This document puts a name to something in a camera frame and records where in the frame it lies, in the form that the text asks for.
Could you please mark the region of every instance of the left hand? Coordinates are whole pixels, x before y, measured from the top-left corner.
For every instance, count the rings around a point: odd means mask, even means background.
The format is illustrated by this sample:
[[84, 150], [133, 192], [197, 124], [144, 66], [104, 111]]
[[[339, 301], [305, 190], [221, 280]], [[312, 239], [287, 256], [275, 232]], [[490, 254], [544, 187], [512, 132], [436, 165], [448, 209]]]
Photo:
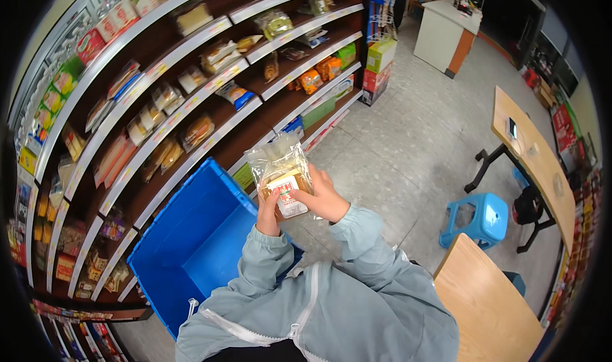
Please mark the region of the left hand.
[[280, 236], [280, 225], [276, 222], [276, 216], [274, 214], [279, 196], [280, 190], [278, 188], [275, 188], [265, 201], [261, 197], [261, 194], [257, 193], [259, 210], [257, 211], [257, 224], [255, 224], [255, 227], [266, 236]]

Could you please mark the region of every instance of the black table frame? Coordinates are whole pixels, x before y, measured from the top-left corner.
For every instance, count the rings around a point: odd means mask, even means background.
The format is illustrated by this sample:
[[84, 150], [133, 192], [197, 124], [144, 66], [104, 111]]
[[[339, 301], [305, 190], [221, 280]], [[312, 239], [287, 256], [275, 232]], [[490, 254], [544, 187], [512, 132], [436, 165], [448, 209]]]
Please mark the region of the black table frame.
[[[480, 184], [480, 181], [485, 175], [486, 170], [488, 169], [489, 165], [491, 165], [492, 162], [494, 162], [498, 157], [500, 157], [504, 153], [514, 163], [515, 167], [518, 168], [518, 170], [525, 177], [525, 179], [527, 179], [527, 181], [529, 182], [529, 185], [533, 185], [537, 189], [537, 185], [534, 183], [533, 179], [527, 173], [527, 171], [525, 171], [525, 168], [523, 168], [523, 166], [518, 161], [518, 159], [514, 157], [512, 152], [508, 149], [508, 147], [505, 144], [501, 144], [491, 154], [488, 154], [485, 150], [482, 150], [476, 154], [476, 161], [482, 160], [482, 166], [478, 170], [478, 174], [476, 175], [474, 180], [472, 180], [471, 183], [465, 185], [465, 188], [463, 188], [463, 190], [465, 190], [466, 193], [470, 193], [471, 191], [475, 190], [476, 187], [478, 187], [478, 184]], [[518, 248], [516, 248], [516, 253], [524, 253], [528, 251], [529, 247], [534, 242], [540, 230], [551, 227], [557, 223], [555, 221], [555, 217], [553, 216], [550, 209], [548, 208], [548, 204], [546, 204], [546, 200], [544, 200], [544, 198], [542, 197], [542, 193], [540, 192], [539, 189], [537, 191], [538, 191], [538, 196], [540, 197], [540, 201], [544, 204], [544, 210], [546, 211], [548, 215], [548, 220], [546, 220], [545, 222], [539, 222], [539, 220], [535, 222], [536, 226], [534, 228], [533, 233], [527, 240], [527, 243], [523, 246], [519, 246]]]

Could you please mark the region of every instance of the checkout counter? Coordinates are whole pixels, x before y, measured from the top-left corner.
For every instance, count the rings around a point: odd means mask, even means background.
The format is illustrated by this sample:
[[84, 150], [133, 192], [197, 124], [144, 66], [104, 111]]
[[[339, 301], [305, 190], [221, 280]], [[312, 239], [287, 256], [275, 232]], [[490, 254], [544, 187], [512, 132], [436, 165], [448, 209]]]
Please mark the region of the checkout counter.
[[470, 52], [478, 34], [482, 12], [465, 14], [453, 6], [454, 0], [423, 4], [423, 20], [414, 56], [423, 59], [453, 79]]

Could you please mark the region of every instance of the hand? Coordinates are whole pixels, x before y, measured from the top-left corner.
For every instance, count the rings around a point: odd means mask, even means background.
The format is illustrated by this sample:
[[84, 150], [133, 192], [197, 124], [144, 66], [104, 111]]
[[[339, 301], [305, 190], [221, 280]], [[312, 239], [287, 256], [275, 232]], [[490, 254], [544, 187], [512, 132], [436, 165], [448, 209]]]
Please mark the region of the hand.
[[327, 172], [324, 170], [319, 171], [312, 164], [308, 165], [308, 170], [315, 195], [312, 196], [308, 192], [299, 189], [292, 189], [289, 195], [305, 204], [308, 209], [325, 220], [331, 222], [340, 221], [348, 212], [351, 204], [336, 192], [333, 188], [332, 179], [327, 175]]
[[257, 211], [257, 224], [255, 224], [255, 227], [266, 236], [280, 236], [280, 226], [279, 223], [276, 222], [276, 217], [274, 215], [274, 208], [279, 201], [279, 195], [280, 190], [274, 188], [270, 196], [264, 201], [261, 194], [257, 193], [259, 210]]

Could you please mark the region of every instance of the right hand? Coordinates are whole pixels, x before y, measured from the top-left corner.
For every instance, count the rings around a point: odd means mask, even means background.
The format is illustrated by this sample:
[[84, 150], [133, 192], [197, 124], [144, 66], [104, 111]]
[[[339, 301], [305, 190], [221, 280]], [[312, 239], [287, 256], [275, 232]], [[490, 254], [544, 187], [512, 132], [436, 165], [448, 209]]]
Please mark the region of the right hand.
[[292, 189], [289, 195], [323, 219], [331, 222], [340, 221], [348, 212], [351, 204], [336, 192], [327, 172], [319, 171], [312, 164], [308, 165], [308, 169], [315, 195], [300, 189]]

